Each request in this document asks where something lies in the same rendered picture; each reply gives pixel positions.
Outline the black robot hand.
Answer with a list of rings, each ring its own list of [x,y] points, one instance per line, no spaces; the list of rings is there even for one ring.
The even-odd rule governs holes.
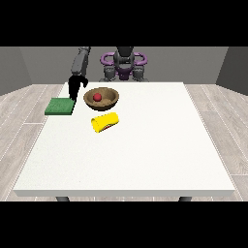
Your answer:
[[[88,79],[84,76],[71,76],[68,81],[69,84],[69,95],[70,98],[76,102],[78,97],[78,92],[80,85],[83,84],[83,87],[86,87],[88,84]]]

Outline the green square pad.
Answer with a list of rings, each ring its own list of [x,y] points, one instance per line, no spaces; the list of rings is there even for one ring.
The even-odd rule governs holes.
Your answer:
[[[45,115],[71,115],[75,102],[70,98],[52,98],[45,110]]]

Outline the brown wooden bowl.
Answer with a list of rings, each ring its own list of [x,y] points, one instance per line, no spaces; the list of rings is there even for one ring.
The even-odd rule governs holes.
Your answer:
[[[99,93],[102,96],[100,102],[96,102],[93,96]],[[105,111],[113,108],[119,100],[119,93],[112,88],[98,87],[87,91],[83,96],[84,102],[91,108],[97,111]]]

